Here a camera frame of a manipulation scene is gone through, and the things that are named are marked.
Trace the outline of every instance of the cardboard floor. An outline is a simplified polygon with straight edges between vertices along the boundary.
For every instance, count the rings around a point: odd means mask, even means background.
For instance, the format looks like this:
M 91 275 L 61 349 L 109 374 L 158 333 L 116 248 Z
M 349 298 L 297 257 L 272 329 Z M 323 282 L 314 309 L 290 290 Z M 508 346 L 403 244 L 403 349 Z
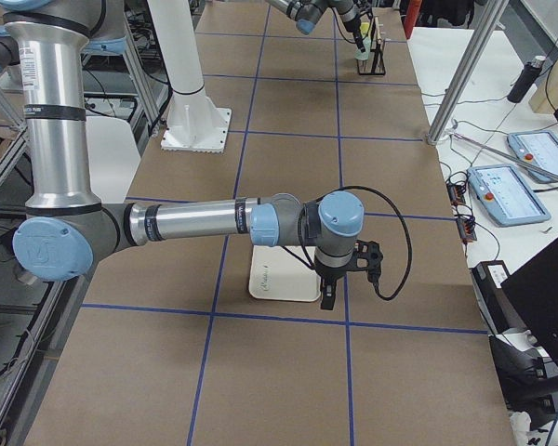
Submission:
M 387 75 L 360 78 L 327 12 L 304 37 L 266 4 L 209 3 L 206 91 L 233 110 L 221 155 L 146 150 L 129 200 L 169 203 L 342 185 L 406 215 L 409 283 L 361 274 L 336 308 L 247 292 L 248 238 L 153 243 L 103 261 L 27 439 L 49 445 L 478 445 L 513 439 L 398 13 Z M 405 268 L 393 211 L 360 194 L 381 289 Z

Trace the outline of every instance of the black bottle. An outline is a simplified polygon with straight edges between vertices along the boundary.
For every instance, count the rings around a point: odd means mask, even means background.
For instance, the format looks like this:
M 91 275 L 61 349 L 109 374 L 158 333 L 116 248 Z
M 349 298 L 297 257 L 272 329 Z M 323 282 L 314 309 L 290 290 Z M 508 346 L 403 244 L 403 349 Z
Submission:
M 511 93 L 507 96 L 507 99 L 512 102 L 513 104 L 518 104 L 523 100 L 527 91 L 536 79 L 541 74 L 541 69 L 543 68 L 543 62 L 546 61 L 546 58 L 543 56 L 535 56 L 535 58 L 527 62 L 521 71 L 521 75 L 517 82 L 514 84 L 514 87 L 511 90 Z

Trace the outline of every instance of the computer monitor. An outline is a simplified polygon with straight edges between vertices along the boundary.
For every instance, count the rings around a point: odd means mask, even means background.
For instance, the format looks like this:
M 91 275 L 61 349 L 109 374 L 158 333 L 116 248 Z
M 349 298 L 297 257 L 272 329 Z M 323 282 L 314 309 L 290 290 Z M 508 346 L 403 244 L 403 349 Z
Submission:
M 558 366 L 558 238 L 504 281 L 502 290 Z

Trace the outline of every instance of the white desk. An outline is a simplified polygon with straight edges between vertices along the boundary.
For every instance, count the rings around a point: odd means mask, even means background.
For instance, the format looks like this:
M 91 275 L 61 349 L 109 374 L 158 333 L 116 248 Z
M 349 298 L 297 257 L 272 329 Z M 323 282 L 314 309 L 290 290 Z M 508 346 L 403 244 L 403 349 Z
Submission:
M 409 49 L 423 93 L 437 95 L 445 92 L 471 36 L 471 30 L 429 28 L 414 30 L 409 42 Z M 461 101 L 505 97 L 511 91 L 511 84 L 522 69 L 523 63 L 519 60 L 504 32 L 494 32 L 465 88 Z M 556 123 L 553 115 L 535 114 L 529 108 L 528 101 L 535 91 L 536 88 L 532 86 L 523 101 L 516 106 L 499 128 L 500 131 L 510 133 L 536 130 Z M 441 102 L 442 97 L 424 96 L 423 101 L 427 105 L 428 119 L 432 121 L 438 107 L 430 106 L 430 104 Z M 485 129 L 495 129 L 513 106 L 514 104 L 506 99 L 479 104 L 459 104 L 453 117 L 457 120 L 469 121 Z M 558 125 L 549 130 L 558 136 Z M 480 142 L 486 142 L 492 137 L 492 132 L 484 132 L 466 124 L 459 124 L 458 132 Z M 470 160 L 477 154 L 477 150 L 473 146 L 463 141 L 455 140 L 453 144 L 456 151 L 464 154 Z M 504 135 L 495 134 L 490 138 L 488 145 L 511 153 L 507 148 Z M 450 150 L 449 138 L 438 145 L 438 152 L 441 161 L 449 164 L 453 171 L 466 170 L 469 166 L 467 161 Z M 482 152 L 475 165 L 507 162 L 494 154 Z M 445 177 L 448 176 L 445 167 L 443 173 Z M 533 189 L 549 187 L 532 181 L 525 172 L 524 177 Z M 477 222 L 492 230 L 500 240 L 501 249 L 498 258 L 504 260 L 510 272 L 517 270 L 558 236 L 558 190 L 541 193 L 538 197 L 551 212 L 552 219 L 544 223 L 512 228 L 497 227 L 481 205 L 474 199 L 472 200 L 472 208 Z M 496 242 L 491 235 L 479 227 L 476 229 L 476 233 L 478 241 L 470 243 L 468 248 L 467 263 L 469 267 L 473 267 L 481 261 L 492 260 L 497 251 Z

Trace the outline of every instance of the white wall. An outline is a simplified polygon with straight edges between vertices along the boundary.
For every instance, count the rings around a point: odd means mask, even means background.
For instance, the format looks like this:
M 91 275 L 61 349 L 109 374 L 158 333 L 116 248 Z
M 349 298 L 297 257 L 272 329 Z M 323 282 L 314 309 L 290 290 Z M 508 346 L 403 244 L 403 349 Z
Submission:
M 558 37 L 558 0 L 521 0 L 548 36 Z

